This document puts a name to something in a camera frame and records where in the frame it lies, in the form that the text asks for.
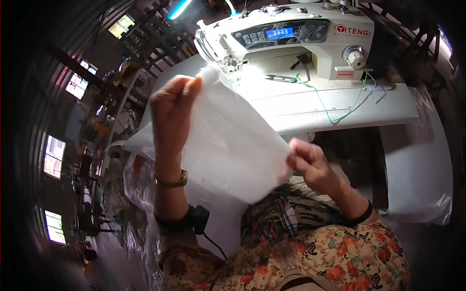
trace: yiteng logo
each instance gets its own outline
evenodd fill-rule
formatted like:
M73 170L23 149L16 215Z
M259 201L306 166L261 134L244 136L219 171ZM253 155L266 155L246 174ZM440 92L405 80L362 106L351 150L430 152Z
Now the yiteng logo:
M344 24L335 25L335 31L337 31L335 34L338 34L338 35L364 37L364 38L369 38L370 37L370 31L369 30L346 27Z

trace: red logo text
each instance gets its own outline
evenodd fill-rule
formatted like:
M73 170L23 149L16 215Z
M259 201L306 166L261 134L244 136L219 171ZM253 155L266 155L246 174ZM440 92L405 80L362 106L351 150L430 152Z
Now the red logo text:
M335 30L342 34L370 36L369 30L346 27L343 24L335 25Z

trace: blue light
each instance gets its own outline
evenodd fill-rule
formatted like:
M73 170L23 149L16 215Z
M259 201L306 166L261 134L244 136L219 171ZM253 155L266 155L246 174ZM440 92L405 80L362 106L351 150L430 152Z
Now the blue light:
M175 8L168 13L168 19L175 19L182 14L192 0L181 0Z
M267 35L267 38L270 40L280 39L280 38L285 38L285 37L293 37L295 35L293 33L292 27L266 30L265 33Z

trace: workshop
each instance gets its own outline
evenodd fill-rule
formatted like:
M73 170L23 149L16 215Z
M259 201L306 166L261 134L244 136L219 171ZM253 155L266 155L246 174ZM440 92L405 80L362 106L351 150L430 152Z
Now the workshop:
M2 289L463 290L461 4L2 2Z

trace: floral shirt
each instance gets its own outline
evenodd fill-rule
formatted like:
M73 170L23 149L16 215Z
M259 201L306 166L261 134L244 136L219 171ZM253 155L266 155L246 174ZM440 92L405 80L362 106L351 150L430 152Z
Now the floral shirt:
M384 291L405 290L410 279L403 249L380 220L248 245L226 261L197 245L172 245L160 264L167 290L279 291L290 279L309 277L327 291Z

